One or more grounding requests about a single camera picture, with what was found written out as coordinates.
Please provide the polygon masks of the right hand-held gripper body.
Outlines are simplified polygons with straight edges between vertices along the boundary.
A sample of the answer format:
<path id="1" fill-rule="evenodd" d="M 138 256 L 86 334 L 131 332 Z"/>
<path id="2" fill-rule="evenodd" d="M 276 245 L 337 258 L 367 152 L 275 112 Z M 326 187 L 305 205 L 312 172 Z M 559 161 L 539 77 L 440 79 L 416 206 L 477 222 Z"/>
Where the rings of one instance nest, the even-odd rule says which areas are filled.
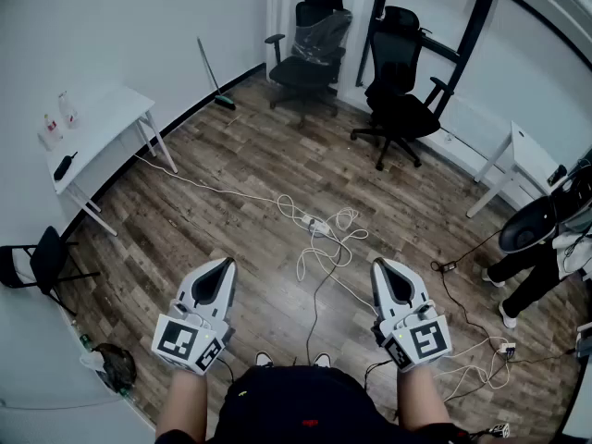
<path id="1" fill-rule="evenodd" d="M 433 302 L 403 318 L 377 319 L 372 330 L 377 344 L 403 373 L 430 364 L 452 349 L 446 318 L 437 313 Z"/>

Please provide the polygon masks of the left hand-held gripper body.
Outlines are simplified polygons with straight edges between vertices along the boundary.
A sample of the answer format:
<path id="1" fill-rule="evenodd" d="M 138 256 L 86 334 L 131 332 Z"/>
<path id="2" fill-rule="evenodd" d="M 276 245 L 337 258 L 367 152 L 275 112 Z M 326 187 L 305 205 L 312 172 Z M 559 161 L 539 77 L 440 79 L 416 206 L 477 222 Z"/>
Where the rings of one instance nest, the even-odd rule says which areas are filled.
<path id="1" fill-rule="evenodd" d="M 151 350 L 174 367 L 204 376 L 233 333 L 225 320 L 202 316 L 172 300 L 168 313 L 158 317 Z"/>

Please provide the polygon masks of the person's right forearm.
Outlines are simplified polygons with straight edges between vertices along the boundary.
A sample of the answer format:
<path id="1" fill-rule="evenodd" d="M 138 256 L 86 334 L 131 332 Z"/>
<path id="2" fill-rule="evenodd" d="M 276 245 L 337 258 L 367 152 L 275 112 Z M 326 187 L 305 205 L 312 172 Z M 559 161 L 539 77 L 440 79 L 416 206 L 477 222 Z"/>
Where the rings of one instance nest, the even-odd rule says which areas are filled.
<path id="1" fill-rule="evenodd" d="M 449 424 L 450 415 L 436 388 L 431 368 L 420 365 L 397 374 L 399 425 L 416 431 L 433 424 Z"/>

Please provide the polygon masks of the person's left forearm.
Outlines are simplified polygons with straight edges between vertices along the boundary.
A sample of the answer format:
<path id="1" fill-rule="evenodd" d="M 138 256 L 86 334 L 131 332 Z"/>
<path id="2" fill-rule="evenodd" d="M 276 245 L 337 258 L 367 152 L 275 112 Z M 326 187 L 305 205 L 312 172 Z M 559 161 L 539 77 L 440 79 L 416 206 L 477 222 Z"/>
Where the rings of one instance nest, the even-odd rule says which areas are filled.
<path id="1" fill-rule="evenodd" d="M 157 420 L 155 437 L 176 434 L 182 441 L 204 444 L 207 429 L 207 381 L 185 370 L 176 370 L 165 404 Z"/>

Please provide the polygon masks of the dark brown bag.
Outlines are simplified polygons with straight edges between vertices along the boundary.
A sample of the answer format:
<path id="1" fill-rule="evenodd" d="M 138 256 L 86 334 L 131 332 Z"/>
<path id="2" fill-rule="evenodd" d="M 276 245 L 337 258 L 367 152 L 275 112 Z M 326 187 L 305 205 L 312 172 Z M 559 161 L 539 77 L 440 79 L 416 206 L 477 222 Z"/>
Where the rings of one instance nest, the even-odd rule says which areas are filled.
<path id="1" fill-rule="evenodd" d="M 101 343 L 92 352 L 98 352 L 104 360 L 99 377 L 115 393 L 127 394 L 137 377 L 136 364 L 130 352 L 110 343 Z"/>

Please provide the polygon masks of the dark round bowl-shaped object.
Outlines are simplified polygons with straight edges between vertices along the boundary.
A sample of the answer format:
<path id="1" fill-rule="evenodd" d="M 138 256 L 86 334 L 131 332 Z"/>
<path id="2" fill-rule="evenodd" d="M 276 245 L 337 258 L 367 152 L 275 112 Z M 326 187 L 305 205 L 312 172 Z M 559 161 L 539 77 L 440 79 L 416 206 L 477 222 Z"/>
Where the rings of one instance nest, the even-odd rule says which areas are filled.
<path id="1" fill-rule="evenodd" d="M 540 197 L 516 212 L 499 234 L 499 248 L 518 253 L 551 238 L 558 223 L 552 200 Z"/>

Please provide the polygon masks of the person's black clothes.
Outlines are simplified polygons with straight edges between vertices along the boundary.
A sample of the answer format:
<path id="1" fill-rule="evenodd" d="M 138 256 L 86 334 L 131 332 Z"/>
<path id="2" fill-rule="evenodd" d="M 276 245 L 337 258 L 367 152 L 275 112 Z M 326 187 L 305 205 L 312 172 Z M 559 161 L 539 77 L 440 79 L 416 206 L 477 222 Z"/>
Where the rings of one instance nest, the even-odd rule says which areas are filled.
<path id="1" fill-rule="evenodd" d="M 186 422 L 166 425 L 154 444 L 470 444 L 452 423 L 392 424 L 354 378 L 331 367 L 251 367 L 228 388 L 211 438 L 196 430 L 196 409 L 177 405 Z"/>

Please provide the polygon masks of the black folding chair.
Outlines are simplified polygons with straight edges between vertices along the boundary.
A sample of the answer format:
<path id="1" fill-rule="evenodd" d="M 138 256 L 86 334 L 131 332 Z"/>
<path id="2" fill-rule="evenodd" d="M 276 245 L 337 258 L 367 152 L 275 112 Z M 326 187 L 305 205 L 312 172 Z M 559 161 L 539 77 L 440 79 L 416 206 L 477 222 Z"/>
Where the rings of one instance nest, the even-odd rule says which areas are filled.
<path id="1" fill-rule="evenodd" d="M 54 227 L 48 227 L 37 244 L 20 244 L 0 246 L 0 283 L 11 289 L 26 289 L 37 287 L 43 295 L 75 317 L 77 314 L 68 308 L 54 295 L 55 286 L 59 283 L 73 282 L 77 279 L 93 278 L 100 272 L 83 273 L 71 255 L 69 249 L 79 244 L 75 241 L 65 241 Z M 30 268 L 34 280 L 28 283 L 22 281 L 17 270 L 13 252 L 22 250 L 30 258 Z M 71 260 L 78 275 L 60 277 L 60 274 Z"/>

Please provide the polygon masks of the grey device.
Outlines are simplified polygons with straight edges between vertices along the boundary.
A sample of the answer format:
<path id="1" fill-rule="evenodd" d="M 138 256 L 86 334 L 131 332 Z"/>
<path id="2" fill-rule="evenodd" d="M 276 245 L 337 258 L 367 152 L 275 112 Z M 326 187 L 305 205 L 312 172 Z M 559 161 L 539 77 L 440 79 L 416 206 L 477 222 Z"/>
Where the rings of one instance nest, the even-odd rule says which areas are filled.
<path id="1" fill-rule="evenodd" d="M 582 359 L 592 354 L 592 321 L 579 326 L 575 341 L 575 355 Z"/>

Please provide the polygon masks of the small white table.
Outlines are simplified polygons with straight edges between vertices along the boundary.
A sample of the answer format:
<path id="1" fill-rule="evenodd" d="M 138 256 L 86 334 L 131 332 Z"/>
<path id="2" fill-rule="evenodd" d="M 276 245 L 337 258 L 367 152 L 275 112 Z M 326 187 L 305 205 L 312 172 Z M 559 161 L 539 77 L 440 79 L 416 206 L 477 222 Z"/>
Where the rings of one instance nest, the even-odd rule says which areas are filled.
<path id="1" fill-rule="evenodd" d="M 495 165 L 503 153 L 511 149 L 511 164 L 499 180 L 491 187 L 467 212 L 466 216 L 472 218 L 485 207 L 503 188 L 511 181 L 522 176 L 533 184 L 542 195 L 549 195 L 552 189 L 566 179 L 565 175 L 557 178 L 554 184 L 549 184 L 549 178 L 560 165 L 555 162 L 550 154 L 540 146 L 524 129 L 514 121 L 511 122 L 511 130 L 503 139 L 493 155 L 485 162 L 474 176 L 474 181 L 479 183 L 486 173 Z"/>

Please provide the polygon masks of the white table with bottles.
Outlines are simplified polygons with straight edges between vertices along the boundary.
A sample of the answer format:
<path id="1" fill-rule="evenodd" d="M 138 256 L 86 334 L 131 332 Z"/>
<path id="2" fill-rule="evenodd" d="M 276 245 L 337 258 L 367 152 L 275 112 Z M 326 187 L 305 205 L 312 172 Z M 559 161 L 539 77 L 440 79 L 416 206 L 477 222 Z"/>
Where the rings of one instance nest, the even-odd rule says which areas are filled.
<path id="1" fill-rule="evenodd" d="M 60 179 L 52 179 L 55 194 L 66 194 L 82 211 L 98 223 L 106 232 L 117 232 L 100 217 L 101 208 L 76 184 L 76 178 L 111 142 L 125 130 L 134 128 L 144 145 L 154 151 L 152 139 L 144 131 L 154 134 L 173 172 L 177 166 L 157 129 L 151 109 L 154 101 L 127 86 L 108 92 L 95 102 L 78 120 L 78 127 L 68 129 L 64 138 L 46 155 L 50 173 L 55 173 L 65 157 L 72 161 Z"/>

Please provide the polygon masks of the broom with green head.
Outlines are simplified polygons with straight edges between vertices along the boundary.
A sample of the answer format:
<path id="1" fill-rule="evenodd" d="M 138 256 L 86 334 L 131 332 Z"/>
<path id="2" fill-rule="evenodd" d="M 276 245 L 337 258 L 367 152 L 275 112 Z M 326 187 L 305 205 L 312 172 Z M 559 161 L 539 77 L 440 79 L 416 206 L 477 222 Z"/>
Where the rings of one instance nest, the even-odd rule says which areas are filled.
<path id="1" fill-rule="evenodd" d="M 201 56 L 202 56 L 203 61 L 205 63 L 205 66 L 206 66 L 206 68 L 207 68 L 207 70 L 209 72 L 209 75 L 210 75 L 210 77 L 212 79 L 212 82 L 214 83 L 215 88 L 216 88 L 215 103 L 217 105 L 220 105 L 222 107 L 225 107 L 226 109 L 235 110 L 236 109 L 236 105 L 234 104 L 234 102 L 230 98 L 228 98 L 226 95 L 224 95 L 221 92 L 221 90 L 220 90 L 220 87 L 219 87 L 219 85 L 217 83 L 217 80 L 216 80 L 216 77 L 214 75 L 214 72 L 213 72 L 213 70 L 212 70 L 212 68 L 211 68 L 211 66 L 209 64 L 208 59 L 207 59 L 207 55 L 206 55 L 206 53 L 204 51 L 204 46 L 203 46 L 203 43 L 202 43 L 200 37 L 197 37 L 196 40 L 197 40 L 197 43 L 198 43 L 198 47 L 199 47 Z"/>

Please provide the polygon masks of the black mesh office chair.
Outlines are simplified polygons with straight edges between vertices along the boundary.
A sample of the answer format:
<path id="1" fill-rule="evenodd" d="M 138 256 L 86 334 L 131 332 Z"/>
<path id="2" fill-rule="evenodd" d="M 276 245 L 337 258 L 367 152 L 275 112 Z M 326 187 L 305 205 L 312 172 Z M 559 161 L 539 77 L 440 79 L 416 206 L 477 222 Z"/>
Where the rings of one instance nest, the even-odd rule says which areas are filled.
<path id="1" fill-rule="evenodd" d="M 453 89 L 432 77 L 434 88 L 424 101 L 412 95 L 417 65 L 424 37 L 418 17 L 409 9 L 386 6 L 382 18 L 372 30 L 370 47 L 375 76 L 365 90 L 366 102 L 372 109 L 368 129 L 354 129 L 351 139 L 371 135 L 384 140 L 376 161 L 376 170 L 384 169 L 383 159 L 392 143 L 396 143 L 421 166 L 419 156 L 408 142 L 431 135 L 440 129 L 438 117 L 429 106 L 440 93 L 452 96 Z"/>

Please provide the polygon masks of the clear plastic bottle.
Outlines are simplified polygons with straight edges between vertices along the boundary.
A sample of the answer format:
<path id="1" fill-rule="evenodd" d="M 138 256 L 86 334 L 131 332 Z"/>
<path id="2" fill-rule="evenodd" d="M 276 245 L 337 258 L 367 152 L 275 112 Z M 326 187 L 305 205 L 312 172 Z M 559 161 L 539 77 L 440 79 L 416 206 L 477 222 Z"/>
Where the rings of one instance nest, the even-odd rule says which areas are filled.
<path id="1" fill-rule="evenodd" d="M 78 127 L 78 112 L 69 101 L 68 93 L 63 91 L 58 95 L 58 108 L 68 129 L 74 130 Z"/>
<path id="2" fill-rule="evenodd" d="M 49 151 L 52 151 L 63 140 L 62 132 L 57 126 L 56 121 L 47 114 L 43 117 L 43 136 Z"/>

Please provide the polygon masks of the plastic-wrapped black office chair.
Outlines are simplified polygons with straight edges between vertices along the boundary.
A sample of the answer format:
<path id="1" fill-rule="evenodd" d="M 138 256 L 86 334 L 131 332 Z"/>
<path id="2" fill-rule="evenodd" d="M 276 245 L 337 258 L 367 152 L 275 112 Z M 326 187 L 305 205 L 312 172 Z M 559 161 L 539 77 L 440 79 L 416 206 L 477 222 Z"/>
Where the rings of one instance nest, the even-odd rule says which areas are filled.
<path id="1" fill-rule="evenodd" d="M 301 104 L 298 127 L 302 128 L 305 106 L 310 101 L 328 107 L 333 117 L 338 113 L 338 107 L 325 94 L 330 85 L 339 82 L 352 13 L 343 6 L 343 0 L 302 0 L 295 7 L 295 22 L 289 56 L 283 58 L 280 53 L 283 34 L 265 39 L 265 43 L 274 47 L 276 59 L 269 78 L 285 89 L 284 95 L 271 100 L 269 106 L 274 109 L 278 104 L 298 101 Z"/>

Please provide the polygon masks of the white vertical pipe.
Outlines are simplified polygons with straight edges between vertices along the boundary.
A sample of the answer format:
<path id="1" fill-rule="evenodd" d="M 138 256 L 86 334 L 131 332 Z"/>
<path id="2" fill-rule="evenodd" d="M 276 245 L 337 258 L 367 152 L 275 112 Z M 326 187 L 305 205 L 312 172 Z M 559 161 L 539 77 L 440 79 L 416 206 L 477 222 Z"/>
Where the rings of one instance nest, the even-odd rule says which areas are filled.
<path id="1" fill-rule="evenodd" d="M 266 0 L 266 37 L 278 33 L 289 36 L 290 9 L 290 0 Z"/>

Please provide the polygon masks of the black metal frame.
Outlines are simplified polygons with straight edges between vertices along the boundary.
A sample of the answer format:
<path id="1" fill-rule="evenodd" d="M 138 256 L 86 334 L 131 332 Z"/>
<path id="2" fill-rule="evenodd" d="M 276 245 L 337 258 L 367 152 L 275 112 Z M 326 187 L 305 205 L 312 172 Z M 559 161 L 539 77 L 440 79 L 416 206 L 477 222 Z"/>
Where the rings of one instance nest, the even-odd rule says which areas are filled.
<path id="1" fill-rule="evenodd" d="M 491 8 L 493 0 L 475 0 L 473 10 L 470 18 L 465 27 L 462 39 L 456 50 L 449 48 L 443 43 L 437 42 L 431 37 L 424 35 L 422 37 L 423 46 L 426 49 L 435 52 L 436 54 L 445 57 L 450 62 L 456 65 L 455 70 L 450 79 L 449 86 L 454 87 L 458 83 L 461 75 L 463 74 L 464 68 L 471 56 L 473 49 L 475 48 L 478 37 L 480 36 L 481 30 L 487 19 L 489 9 Z M 364 48 L 362 51 L 361 61 L 357 71 L 355 86 L 363 86 L 363 75 L 370 49 L 370 37 L 375 26 L 380 21 L 383 14 L 383 10 L 386 6 L 386 0 L 374 0 L 371 17 L 367 28 L 367 33 L 364 41 Z"/>

